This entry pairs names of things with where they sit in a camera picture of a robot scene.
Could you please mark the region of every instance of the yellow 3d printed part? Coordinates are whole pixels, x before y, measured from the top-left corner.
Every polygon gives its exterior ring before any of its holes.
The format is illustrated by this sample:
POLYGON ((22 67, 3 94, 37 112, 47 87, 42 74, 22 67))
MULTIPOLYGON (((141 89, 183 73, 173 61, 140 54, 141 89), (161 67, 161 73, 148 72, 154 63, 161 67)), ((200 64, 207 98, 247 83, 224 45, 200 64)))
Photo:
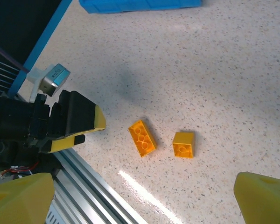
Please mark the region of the yellow 3d printed part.
POLYGON ((234 195, 246 224, 280 224, 280 180, 239 173, 234 195))
POLYGON ((0 224, 44 224, 53 196, 49 173, 0 184, 0 224))
POLYGON ((193 158, 195 146, 195 133, 177 132, 174 136, 172 145, 175 156, 193 158))
POLYGON ((129 131, 141 157, 151 153, 157 148, 153 136, 142 120, 130 126, 129 131))
POLYGON ((52 141, 51 151, 49 153, 55 153, 63 149, 71 148, 75 145, 75 137, 81 134, 101 131, 106 128, 106 119, 103 115, 102 110, 98 105, 95 106, 95 115, 94 115, 94 129, 73 134, 65 139, 54 140, 52 141))

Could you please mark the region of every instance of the yellow lego brick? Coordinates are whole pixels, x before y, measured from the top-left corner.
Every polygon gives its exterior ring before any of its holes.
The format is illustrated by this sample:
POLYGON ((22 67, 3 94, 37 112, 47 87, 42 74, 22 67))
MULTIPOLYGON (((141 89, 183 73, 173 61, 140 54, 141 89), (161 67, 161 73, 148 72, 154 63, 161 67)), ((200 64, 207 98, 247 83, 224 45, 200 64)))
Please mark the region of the yellow lego brick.
POLYGON ((157 144, 147 126, 139 120, 129 128, 140 156, 145 156, 157 148, 157 144))
POLYGON ((175 156, 193 158, 195 146, 195 133, 177 132, 174 136, 172 145, 175 156))

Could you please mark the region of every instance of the speckled countertop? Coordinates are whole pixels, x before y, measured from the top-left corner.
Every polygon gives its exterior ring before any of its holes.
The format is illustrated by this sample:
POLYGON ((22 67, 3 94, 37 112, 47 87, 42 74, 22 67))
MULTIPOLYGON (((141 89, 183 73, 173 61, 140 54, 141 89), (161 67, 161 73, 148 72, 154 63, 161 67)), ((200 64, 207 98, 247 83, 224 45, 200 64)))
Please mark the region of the speckled countertop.
POLYGON ((75 150, 148 223, 244 223, 237 173, 280 178, 280 0, 103 15, 74 0, 36 65, 51 63, 107 120, 75 150), (143 158, 139 119, 159 145, 143 158), (196 132, 194 159, 174 157, 180 130, 196 132))

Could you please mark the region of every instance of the cable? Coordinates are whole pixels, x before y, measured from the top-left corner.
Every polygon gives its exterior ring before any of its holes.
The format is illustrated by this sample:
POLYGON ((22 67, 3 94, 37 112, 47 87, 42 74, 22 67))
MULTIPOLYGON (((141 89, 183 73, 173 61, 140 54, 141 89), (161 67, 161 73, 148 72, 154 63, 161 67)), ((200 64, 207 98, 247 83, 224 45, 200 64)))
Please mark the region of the cable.
POLYGON ((32 174, 29 174, 29 173, 13 173, 13 175, 30 176, 32 174))
POLYGON ((10 168, 10 169, 6 169, 4 171, 2 171, 0 173, 0 176, 2 177, 4 174, 6 173, 12 173, 12 174, 16 174, 17 172, 26 172, 26 171, 30 171, 30 170, 33 170, 37 165, 39 164, 39 161, 34 164, 33 166, 29 167, 29 168, 26 168, 26 167, 20 167, 20 168, 10 168))
POLYGON ((3 50, 0 47, 0 54, 5 57, 7 60, 10 61, 10 63, 12 63, 14 66, 16 66, 17 68, 21 69, 22 71, 28 73, 30 72, 30 70, 26 69, 23 65, 21 65, 19 62, 17 62, 13 57, 11 57, 5 50, 3 50))
POLYGON ((38 164, 39 164, 39 161, 36 164, 34 164, 33 166, 31 166, 31 167, 29 167, 27 169, 21 169, 21 168, 18 169, 17 168, 17 169, 10 170, 10 172, 16 173, 16 172, 25 172, 25 171, 33 170, 38 164))

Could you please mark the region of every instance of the blue bin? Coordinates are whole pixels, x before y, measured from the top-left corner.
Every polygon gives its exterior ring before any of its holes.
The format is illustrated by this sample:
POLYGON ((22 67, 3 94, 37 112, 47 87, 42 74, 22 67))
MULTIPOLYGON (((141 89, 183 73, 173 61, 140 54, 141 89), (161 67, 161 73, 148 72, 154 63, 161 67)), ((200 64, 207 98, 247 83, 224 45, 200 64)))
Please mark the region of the blue bin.
POLYGON ((201 0, 79 0, 88 13, 120 13, 198 7, 201 0))

